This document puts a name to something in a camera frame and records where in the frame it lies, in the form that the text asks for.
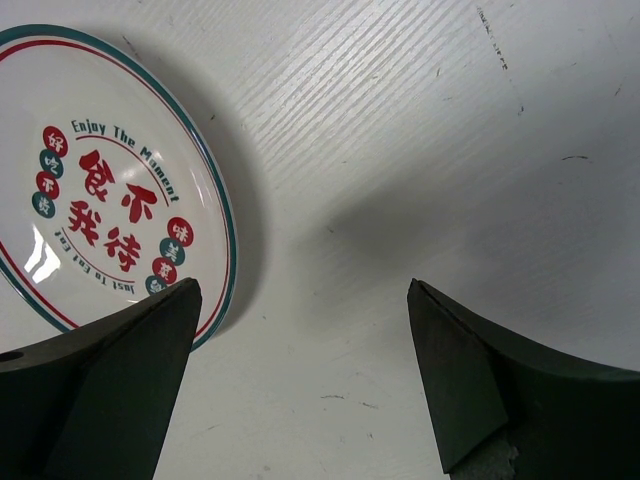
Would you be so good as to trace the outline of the white plate with red characters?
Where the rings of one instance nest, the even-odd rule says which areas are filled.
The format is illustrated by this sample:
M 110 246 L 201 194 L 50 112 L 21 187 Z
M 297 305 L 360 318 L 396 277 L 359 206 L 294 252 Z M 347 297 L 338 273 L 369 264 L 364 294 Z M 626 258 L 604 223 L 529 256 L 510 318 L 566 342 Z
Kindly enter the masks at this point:
M 90 34 L 1 34 L 1 273 L 58 332 L 192 277 L 193 344 L 229 310 L 236 225 L 217 162 L 175 96 Z

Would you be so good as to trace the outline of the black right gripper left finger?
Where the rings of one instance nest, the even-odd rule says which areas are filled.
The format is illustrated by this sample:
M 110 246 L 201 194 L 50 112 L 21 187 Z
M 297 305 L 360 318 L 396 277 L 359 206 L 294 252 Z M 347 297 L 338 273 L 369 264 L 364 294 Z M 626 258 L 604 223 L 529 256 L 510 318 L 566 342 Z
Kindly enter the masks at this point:
M 186 278 L 1 355 L 4 479 L 151 479 L 202 305 Z

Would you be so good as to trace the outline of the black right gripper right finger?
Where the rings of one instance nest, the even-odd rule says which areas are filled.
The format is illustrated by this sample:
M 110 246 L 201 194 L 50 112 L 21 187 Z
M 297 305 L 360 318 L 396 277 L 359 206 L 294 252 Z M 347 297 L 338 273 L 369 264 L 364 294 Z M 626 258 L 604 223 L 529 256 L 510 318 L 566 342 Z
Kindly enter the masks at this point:
M 448 477 L 638 477 L 636 371 L 537 343 L 421 280 L 411 282 L 407 303 Z

